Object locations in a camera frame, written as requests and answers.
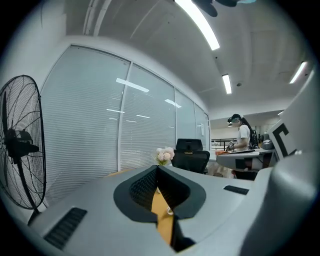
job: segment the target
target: office chair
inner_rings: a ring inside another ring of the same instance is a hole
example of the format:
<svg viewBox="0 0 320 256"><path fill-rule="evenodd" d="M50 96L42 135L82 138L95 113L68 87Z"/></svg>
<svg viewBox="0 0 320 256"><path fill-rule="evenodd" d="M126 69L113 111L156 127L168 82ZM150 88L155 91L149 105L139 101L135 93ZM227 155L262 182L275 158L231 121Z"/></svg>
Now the office chair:
<svg viewBox="0 0 320 256"><path fill-rule="evenodd" d="M200 139L179 138L175 148L172 166L198 174L205 173L210 153L203 150Z"/></svg>
<svg viewBox="0 0 320 256"><path fill-rule="evenodd" d="M204 174L209 157L210 153L208 151L185 151L175 149L171 163L174 167L198 174Z"/></svg>
<svg viewBox="0 0 320 256"><path fill-rule="evenodd" d="M176 150L198 151L203 150L201 139L178 138L175 146Z"/></svg>

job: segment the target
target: ceiling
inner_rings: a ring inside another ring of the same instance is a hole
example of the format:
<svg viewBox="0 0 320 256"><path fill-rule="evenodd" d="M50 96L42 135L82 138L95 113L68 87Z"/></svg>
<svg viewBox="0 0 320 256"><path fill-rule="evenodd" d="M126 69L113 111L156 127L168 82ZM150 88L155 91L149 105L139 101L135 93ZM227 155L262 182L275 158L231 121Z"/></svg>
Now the ceiling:
<svg viewBox="0 0 320 256"><path fill-rule="evenodd" d="M228 102L293 98L313 61L289 19L263 1L214 6L217 17L204 13L220 44L214 51L172 0L67 0L67 34L111 37L138 48L191 86L209 110ZM305 72L289 84L305 60ZM227 73L232 94L221 78Z"/></svg>
<svg viewBox="0 0 320 256"><path fill-rule="evenodd" d="M248 123L253 126L263 126L263 125L273 125L280 120L278 114L281 111L268 111L263 113L255 113L244 115L244 118L248 121ZM211 129L222 129L227 128L228 118L220 118L210 121Z"/></svg>

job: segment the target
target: white t-shirt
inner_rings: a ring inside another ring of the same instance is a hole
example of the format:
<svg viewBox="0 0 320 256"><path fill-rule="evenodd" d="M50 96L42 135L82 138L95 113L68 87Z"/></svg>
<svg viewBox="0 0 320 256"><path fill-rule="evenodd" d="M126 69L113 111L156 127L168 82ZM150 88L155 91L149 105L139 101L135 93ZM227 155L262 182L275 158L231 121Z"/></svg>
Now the white t-shirt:
<svg viewBox="0 0 320 256"><path fill-rule="evenodd" d="M236 137L236 142L240 143L241 139L247 138L248 144L245 147L238 148L237 151L244 151L249 149L250 145L250 130L249 127L245 124L241 125L238 130L238 136Z"/></svg>

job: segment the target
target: desk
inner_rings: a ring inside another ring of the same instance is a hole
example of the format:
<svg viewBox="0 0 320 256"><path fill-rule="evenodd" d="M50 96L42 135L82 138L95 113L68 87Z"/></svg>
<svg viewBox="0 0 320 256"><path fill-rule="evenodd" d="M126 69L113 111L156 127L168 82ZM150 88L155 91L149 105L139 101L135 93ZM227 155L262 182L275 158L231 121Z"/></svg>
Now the desk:
<svg viewBox="0 0 320 256"><path fill-rule="evenodd" d="M264 161L264 154L271 154L269 162ZM266 165L267 167L273 167L276 163L275 149L263 149L259 148L252 152L232 152L226 154L220 154L217 156L216 161L219 165L230 168L236 171L244 171L246 168L253 171L259 171Z"/></svg>
<svg viewBox="0 0 320 256"><path fill-rule="evenodd" d="M196 242L179 255L211 255L211 252L239 255L242 241L265 198L271 168L259 172L254 182L207 176L172 166L166 169L198 183L206 193L205 202L194 217L177 220L182 234ZM77 207L87 213L60 255L176 255L167 242L171 234L164 237L160 231L172 230L172 217L166 217L167 204L161 202L160 194L154 195L151 209L162 223L158 231L155 223L133 221L115 204L118 185L145 170L146 167L141 167L122 171L82 185L37 216L30 228L43 238L72 207ZM234 193L224 189L227 185L249 192Z"/></svg>
<svg viewBox="0 0 320 256"><path fill-rule="evenodd" d="M115 176L122 174L124 172L128 172L134 169L122 170L118 172L114 172L109 174L107 177ZM158 225L157 230L160 233L161 237L164 241L170 245L171 235L172 235L172 226L174 223L174 216L169 215L167 213L168 204L162 194L159 194L157 191L154 193L153 201L152 201L152 209L151 212L157 215Z"/></svg>

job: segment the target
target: window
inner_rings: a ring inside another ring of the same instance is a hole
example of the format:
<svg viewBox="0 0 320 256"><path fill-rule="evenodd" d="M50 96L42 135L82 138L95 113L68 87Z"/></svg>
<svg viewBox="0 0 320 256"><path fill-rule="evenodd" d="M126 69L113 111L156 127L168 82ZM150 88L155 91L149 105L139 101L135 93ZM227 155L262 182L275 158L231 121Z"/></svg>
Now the window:
<svg viewBox="0 0 320 256"><path fill-rule="evenodd" d="M71 46L41 92L46 151L46 200L116 172L118 129L129 62Z"/></svg>
<svg viewBox="0 0 320 256"><path fill-rule="evenodd" d="M208 117L191 99L146 69L94 49L66 50L41 103L49 205L91 180L156 164L156 149L174 148L177 138L210 145Z"/></svg>
<svg viewBox="0 0 320 256"><path fill-rule="evenodd" d="M177 139L196 139L196 117L194 102L175 90Z"/></svg>
<svg viewBox="0 0 320 256"><path fill-rule="evenodd" d="M156 149L176 144L174 88L133 65L124 95L121 170L156 164Z"/></svg>

